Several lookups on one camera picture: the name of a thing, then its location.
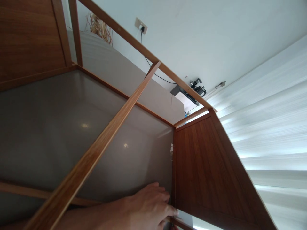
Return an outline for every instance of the wall socket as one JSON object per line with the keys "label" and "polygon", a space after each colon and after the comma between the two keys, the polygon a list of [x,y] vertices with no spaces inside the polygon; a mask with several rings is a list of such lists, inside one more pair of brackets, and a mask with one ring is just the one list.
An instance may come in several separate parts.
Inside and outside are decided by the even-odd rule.
{"label": "wall socket", "polygon": [[147,26],[146,26],[139,18],[137,18],[137,19],[135,20],[135,24],[134,24],[134,25],[136,26],[136,28],[139,28],[140,25],[144,26],[144,27],[145,27],[145,30],[144,30],[143,34],[144,34],[144,35],[146,34],[146,32],[147,32]]}

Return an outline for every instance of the black cable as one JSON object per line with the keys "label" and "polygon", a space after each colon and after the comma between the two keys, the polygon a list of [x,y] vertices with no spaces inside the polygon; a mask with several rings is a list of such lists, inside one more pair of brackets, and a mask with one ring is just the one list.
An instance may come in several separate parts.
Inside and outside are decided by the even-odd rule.
{"label": "black cable", "polygon": [[159,78],[161,78],[162,80],[164,80],[164,81],[166,81],[166,82],[168,82],[168,83],[171,83],[171,84],[177,84],[177,83],[174,83],[174,82],[169,82],[169,81],[167,81],[167,80],[165,80],[165,79],[163,79],[162,77],[160,77],[160,76],[158,76],[158,75],[156,75],[157,77],[159,77]]}

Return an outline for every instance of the white curtain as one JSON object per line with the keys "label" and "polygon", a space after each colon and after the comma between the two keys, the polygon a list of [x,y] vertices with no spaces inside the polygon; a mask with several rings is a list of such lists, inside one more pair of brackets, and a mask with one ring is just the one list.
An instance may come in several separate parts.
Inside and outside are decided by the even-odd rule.
{"label": "white curtain", "polygon": [[307,36],[207,101],[278,229],[306,230]]}

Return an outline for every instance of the gray panel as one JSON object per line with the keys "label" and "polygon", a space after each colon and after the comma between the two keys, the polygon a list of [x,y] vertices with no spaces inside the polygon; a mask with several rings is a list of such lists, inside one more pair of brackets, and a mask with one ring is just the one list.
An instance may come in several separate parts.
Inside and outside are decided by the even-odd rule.
{"label": "gray panel", "polygon": [[0,226],[31,217],[43,200],[0,192]]}
{"label": "gray panel", "polygon": [[[73,33],[67,32],[72,59],[76,62]],[[80,31],[80,37],[83,66],[128,96],[132,95],[146,73],[95,34]],[[172,124],[185,117],[183,103],[153,79],[138,102]]]}
{"label": "gray panel", "polygon": [[[53,190],[125,101],[80,71],[1,92],[0,179]],[[135,106],[80,196],[111,201],[154,181],[171,192],[172,131]]]}

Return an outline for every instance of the bundle of wires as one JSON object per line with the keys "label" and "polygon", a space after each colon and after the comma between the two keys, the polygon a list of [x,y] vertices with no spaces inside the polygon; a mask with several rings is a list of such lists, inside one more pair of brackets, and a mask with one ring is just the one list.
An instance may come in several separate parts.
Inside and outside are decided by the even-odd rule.
{"label": "bundle of wires", "polygon": [[113,46],[111,28],[105,22],[103,22],[100,18],[98,18],[93,13],[89,13],[86,16],[86,20],[87,20],[87,23],[90,25],[90,29],[93,34],[98,35],[103,40],[105,40],[107,43],[112,44]]}

